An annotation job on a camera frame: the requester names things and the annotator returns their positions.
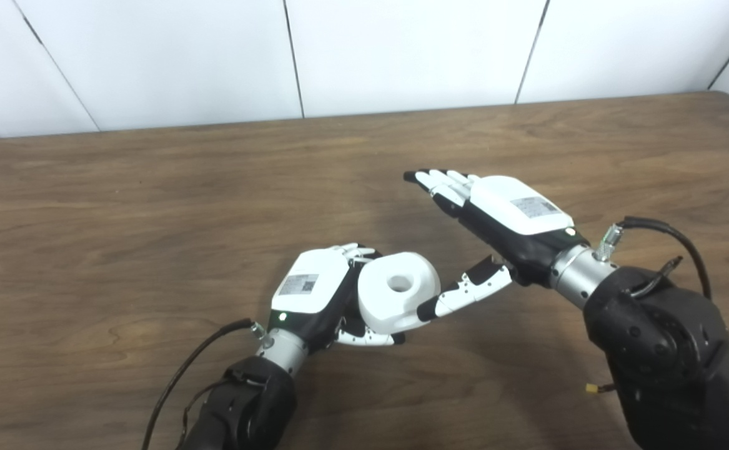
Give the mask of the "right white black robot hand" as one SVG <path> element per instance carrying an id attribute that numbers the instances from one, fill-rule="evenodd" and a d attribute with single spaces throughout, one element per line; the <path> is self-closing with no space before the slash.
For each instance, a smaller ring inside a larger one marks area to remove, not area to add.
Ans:
<path id="1" fill-rule="evenodd" d="M 588 245 L 569 214 L 515 177 L 424 169 L 407 171 L 404 179 L 495 251 L 422 302 L 417 316 L 423 323 L 487 299 L 509 284 L 549 289 L 558 257 Z"/>

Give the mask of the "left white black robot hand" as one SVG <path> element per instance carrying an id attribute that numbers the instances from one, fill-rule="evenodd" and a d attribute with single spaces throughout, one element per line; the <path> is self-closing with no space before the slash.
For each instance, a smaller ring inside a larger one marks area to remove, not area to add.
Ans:
<path id="1" fill-rule="evenodd" d="M 357 284 L 362 268 L 381 256 L 356 242 L 302 252 L 272 297 L 267 330 L 292 333 L 310 355 L 336 343 L 404 344 L 403 332 L 377 333 L 360 311 Z"/>

